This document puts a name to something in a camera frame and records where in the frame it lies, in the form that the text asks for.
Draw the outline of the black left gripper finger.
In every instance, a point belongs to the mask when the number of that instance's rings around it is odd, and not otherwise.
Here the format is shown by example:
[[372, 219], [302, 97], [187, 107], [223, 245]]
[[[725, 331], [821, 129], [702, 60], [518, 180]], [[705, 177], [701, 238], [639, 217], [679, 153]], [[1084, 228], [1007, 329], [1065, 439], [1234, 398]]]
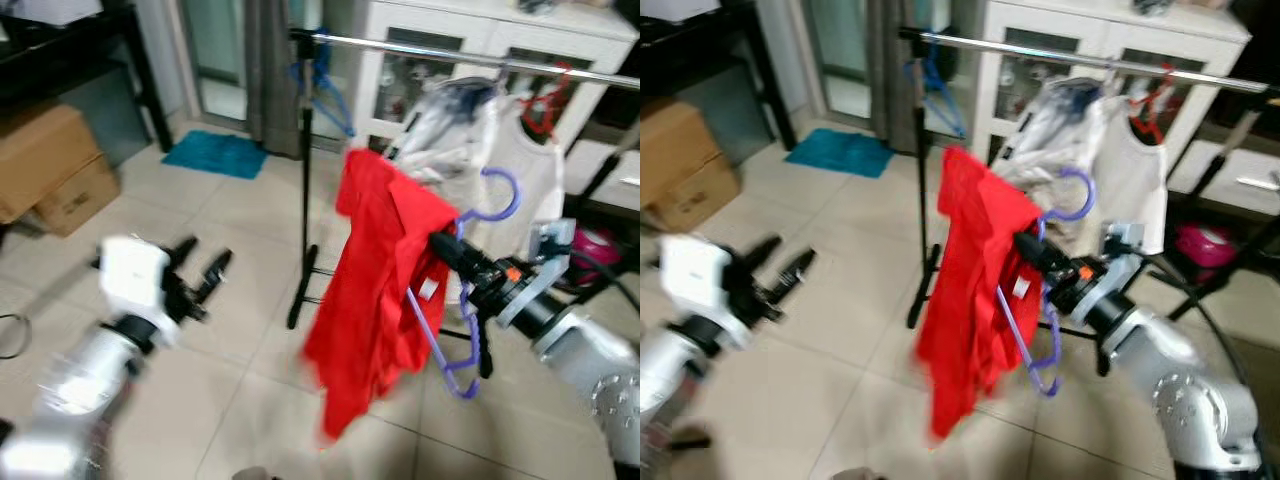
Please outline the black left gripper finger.
[[198, 239], [195, 236], [187, 236], [178, 243], [165, 247], [164, 251], [168, 255], [165, 271], [178, 273], [186, 265], [187, 259], [195, 251], [197, 244]]
[[233, 259], [234, 253], [230, 250], [223, 250], [205, 268], [202, 283], [197, 289], [195, 289], [196, 303], [205, 303], [221, 285], [221, 283], [227, 279], [227, 269], [230, 266]]
[[813, 265], [817, 257], [817, 251], [805, 250], [801, 253], [794, 256], [783, 268], [780, 270], [778, 279], [774, 284], [774, 302], [781, 303], [790, 296], [797, 287], [805, 282], [806, 271]]
[[768, 264], [773, 252], [782, 244], [783, 239], [778, 234], [769, 234], [755, 243], [742, 255], [742, 268], [746, 273], [754, 273]]

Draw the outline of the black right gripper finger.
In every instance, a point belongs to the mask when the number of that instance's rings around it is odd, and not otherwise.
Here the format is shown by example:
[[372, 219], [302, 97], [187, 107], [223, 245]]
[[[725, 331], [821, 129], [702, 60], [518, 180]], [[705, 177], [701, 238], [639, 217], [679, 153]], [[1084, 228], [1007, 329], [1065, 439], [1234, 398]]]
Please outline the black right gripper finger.
[[435, 253], [462, 283], [481, 285], [485, 282], [485, 253], [470, 244], [431, 244]]
[[1038, 282], [1043, 288], [1056, 287], [1068, 271], [1068, 256], [1052, 244], [1016, 244], [1012, 284]]
[[1052, 242], [1041, 239], [1037, 234], [1029, 232], [1016, 233], [1015, 248], [1021, 259], [1039, 273], [1065, 273], [1073, 270], [1073, 260]]
[[460, 275], [483, 275], [493, 269], [493, 261], [484, 252], [454, 234], [433, 232], [431, 251]]

